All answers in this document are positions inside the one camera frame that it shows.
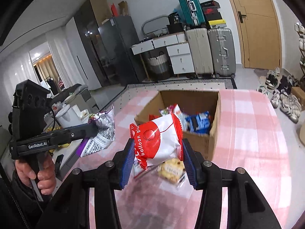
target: pink checkered tablecloth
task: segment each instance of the pink checkered tablecloth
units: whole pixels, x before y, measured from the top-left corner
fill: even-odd
[[[97,168],[123,150],[129,124],[156,91],[139,93],[115,116],[115,141],[95,154],[80,158],[73,168]],[[213,162],[220,168],[243,167],[269,202],[282,228],[288,216],[291,177],[286,141],[269,100],[256,91],[220,90],[221,117]],[[177,189],[154,174],[129,179],[123,191],[115,191],[122,228],[194,228],[202,191],[188,180]],[[226,228],[228,194],[223,189],[221,228]],[[90,191],[90,228],[95,228],[94,189]]]

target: blue snack package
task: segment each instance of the blue snack package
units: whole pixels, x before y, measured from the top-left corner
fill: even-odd
[[[189,124],[190,132],[209,133],[211,122],[208,111],[186,117],[186,121]]]

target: silver suitcase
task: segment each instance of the silver suitcase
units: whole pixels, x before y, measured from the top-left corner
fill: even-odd
[[[232,32],[229,28],[208,31],[216,77],[235,77],[236,62]]]
[[[206,28],[186,31],[196,74],[214,73],[212,53]]]

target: teal suitcase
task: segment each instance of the teal suitcase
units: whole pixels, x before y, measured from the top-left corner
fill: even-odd
[[[179,0],[179,3],[187,24],[194,27],[205,24],[199,0]]]

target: metal screw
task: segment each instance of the metal screw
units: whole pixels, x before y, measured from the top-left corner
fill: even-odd
[[[80,168],[75,168],[74,170],[72,170],[73,175],[78,175],[79,173],[80,173]]]
[[[238,172],[239,174],[244,174],[246,171],[245,171],[244,168],[239,167],[239,168],[237,168],[237,172]]]
[[[206,167],[211,167],[211,166],[212,166],[212,162],[210,162],[210,161],[204,161],[204,162],[203,162],[203,165],[206,166]]]
[[[112,166],[114,165],[114,162],[112,162],[112,161],[110,160],[110,161],[107,161],[107,162],[105,163],[105,165],[106,165],[107,167],[112,167]]]

